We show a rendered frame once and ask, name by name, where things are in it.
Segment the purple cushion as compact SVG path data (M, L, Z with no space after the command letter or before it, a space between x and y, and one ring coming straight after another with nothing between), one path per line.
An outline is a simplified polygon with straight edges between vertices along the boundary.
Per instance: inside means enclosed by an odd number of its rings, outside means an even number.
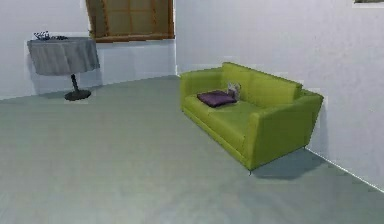
M230 104L230 103L236 103L236 100L233 97L229 96L227 93L220 90L215 90L215 91L206 92L206 93L199 93L197 95L197 98L201 102L203 102L204 104L212 108L216 108L216 107Z

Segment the small grey white object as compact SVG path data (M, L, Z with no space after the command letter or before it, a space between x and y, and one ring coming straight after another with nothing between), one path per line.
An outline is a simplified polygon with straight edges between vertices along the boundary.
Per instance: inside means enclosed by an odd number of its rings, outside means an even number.
M240 90L241 85L239 83L231 83L227 84L227 94L238 101L240 99Z

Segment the green sofa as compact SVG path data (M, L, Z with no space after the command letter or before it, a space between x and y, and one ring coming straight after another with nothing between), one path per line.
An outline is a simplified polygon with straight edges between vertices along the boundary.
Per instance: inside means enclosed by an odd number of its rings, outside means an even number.
M240 86L239 100L212 108L201 93ZM180 108L252 171L309 144L323 96L300 83L231 62L180 75Z

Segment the round table with grey cloth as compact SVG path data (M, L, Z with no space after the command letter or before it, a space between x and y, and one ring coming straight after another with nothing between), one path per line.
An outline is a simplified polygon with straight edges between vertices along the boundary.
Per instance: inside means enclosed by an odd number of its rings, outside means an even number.
M91 96L89 90L78 87L76 74L100 68L96 42L92 38L29 40L27 47L38 75L71 77L74 90L65 94L66 100L77 101Z

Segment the dark blue spiky object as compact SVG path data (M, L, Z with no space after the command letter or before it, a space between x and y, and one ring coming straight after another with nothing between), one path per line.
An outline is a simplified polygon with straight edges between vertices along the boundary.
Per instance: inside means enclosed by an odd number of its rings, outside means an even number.
M34 36L38 40L42 40L42 41L51 40L51 39L55 39L55 40L66 40L67 39L66 36L60 36L60 35L58 35L58 36L51 36L48 31L35 32Z

